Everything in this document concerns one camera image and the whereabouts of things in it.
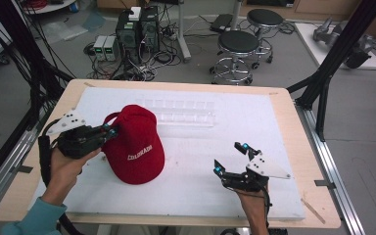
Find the red cap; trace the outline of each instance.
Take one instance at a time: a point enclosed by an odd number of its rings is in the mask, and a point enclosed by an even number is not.
[[[140,106],[128,105],[120,113],[107,116],[105,123],[113,118],[117,137],[107,141],[102,151],[115,175],[128,184],[156,178],[164,168],[165,153],[155,115]]]

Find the sleeve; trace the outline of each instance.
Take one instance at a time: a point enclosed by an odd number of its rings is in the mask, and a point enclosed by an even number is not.
[[[67,207],[45,203],[37,198],[35,204],[22,221],[7,223],[2,228],[2,235],[61,235],[56,230],[57,220]]]

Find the desk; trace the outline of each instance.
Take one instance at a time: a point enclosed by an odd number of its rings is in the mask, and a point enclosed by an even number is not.
[[[315,186],[322,174],[310,148],[306,133],[286,89],[267,87],[239,87],[185,83],[134,82],[76,79],[70,82],[49,120],[59,118],[75,107],[86,87],[113,87],[173,91],[261,94],[270,97],[282,133],[285,149],[295,173],[305,209],[305,219],[270,221],[272,227],[337,228],[341,225],[334,203],[326,187]],[[31,173],[18,173],[0,203],[0,221],[21,220],[27,212],[39,182],[38,146],[35,143],[23,165],[32,166]],[[147,216],[96,213],[69,213],[73,222],[108,224],[157,224],[196,226],[248,226],[246,219],[237,217]]]

